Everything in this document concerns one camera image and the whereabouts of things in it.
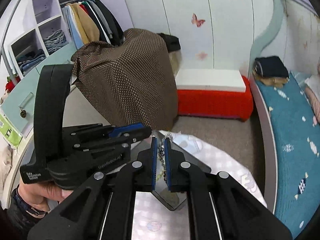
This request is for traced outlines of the person's left hand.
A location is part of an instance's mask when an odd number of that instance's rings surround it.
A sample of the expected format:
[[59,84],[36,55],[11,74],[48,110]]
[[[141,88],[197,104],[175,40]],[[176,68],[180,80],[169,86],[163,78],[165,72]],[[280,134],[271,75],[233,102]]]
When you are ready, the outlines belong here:
[[51,182],[25,184],[21,179],[18,194],[30,206],[41,211],[50,211],[48,200],[63,202],[73,191],[59,188]]

